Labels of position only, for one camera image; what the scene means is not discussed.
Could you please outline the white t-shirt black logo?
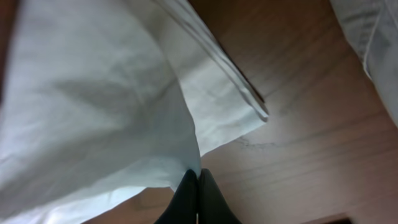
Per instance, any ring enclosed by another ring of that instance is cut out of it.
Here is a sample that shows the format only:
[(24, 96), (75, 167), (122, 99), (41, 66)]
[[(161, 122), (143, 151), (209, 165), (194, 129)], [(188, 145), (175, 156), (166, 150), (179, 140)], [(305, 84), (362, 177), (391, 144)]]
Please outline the white t-shirt black logo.
[(81, 223), (267, 109), (188, 1), (22, 1), (1, 104), (1, 222)]

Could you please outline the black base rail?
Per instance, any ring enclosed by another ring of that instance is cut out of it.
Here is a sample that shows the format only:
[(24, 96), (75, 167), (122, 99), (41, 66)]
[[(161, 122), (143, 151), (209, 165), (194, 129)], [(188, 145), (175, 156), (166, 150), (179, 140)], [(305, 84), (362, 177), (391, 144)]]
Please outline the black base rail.
[(343, 218), (329, 218), (329, 219), (322, 219), (317, 224), (353, 224), (350, 218), (343, 217)]

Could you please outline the beige khaki shorts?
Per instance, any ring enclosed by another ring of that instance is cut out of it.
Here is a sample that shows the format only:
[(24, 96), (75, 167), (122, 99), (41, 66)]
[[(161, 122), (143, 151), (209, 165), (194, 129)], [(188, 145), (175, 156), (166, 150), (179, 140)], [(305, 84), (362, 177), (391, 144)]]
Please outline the beige khaki shorts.
[(331, 0), (346, 40), (397, 123), (397, 0)]

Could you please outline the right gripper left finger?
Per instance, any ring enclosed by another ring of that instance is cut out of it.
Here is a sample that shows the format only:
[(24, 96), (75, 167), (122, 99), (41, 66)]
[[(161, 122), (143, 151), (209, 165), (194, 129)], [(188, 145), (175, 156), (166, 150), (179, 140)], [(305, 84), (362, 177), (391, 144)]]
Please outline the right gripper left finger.
[(174, 196), (155, 224), (196, 224), (197, 222), (197, 175), (186, 171)]

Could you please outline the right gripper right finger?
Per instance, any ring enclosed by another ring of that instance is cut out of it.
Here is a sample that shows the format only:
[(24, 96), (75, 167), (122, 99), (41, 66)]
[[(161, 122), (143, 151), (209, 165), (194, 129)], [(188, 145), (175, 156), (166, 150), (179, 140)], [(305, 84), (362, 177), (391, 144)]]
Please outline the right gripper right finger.
[(241, 224), (230, 210), (211, 172), (202, 169), (198, 181), (199, 224)]

